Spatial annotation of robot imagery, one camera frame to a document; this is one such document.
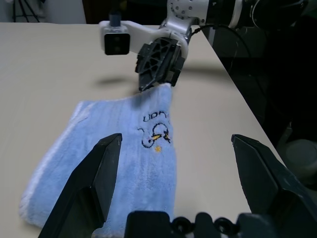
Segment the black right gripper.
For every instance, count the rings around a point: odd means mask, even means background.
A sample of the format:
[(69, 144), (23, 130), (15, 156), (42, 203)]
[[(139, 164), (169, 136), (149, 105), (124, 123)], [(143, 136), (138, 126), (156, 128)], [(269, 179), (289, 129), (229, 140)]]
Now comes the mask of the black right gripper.
[(177, 43), (175, 39), (162, 37), (142, 46), (135, 69), (139, 74), (139, 91), (143, 92), (156, 84), (176, 85), (185, 62)]

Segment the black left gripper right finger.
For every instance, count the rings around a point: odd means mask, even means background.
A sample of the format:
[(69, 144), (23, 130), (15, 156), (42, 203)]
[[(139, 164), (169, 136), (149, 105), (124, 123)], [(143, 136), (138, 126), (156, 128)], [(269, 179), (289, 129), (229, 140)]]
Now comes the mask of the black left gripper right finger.
[(240, 219), (264, 238), (315, 238), (317, 206), (301, 182), (272, 151), (243, 135), (231, 137), (250, 214)]

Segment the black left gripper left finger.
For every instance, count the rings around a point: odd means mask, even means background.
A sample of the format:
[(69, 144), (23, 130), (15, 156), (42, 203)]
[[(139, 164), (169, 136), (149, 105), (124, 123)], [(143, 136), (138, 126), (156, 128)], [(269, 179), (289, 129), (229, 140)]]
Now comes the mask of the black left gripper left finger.
[(106, 222), (116, 184), (122, 135), (101, 139), (71, 173), (39, 236), (90, 238)]

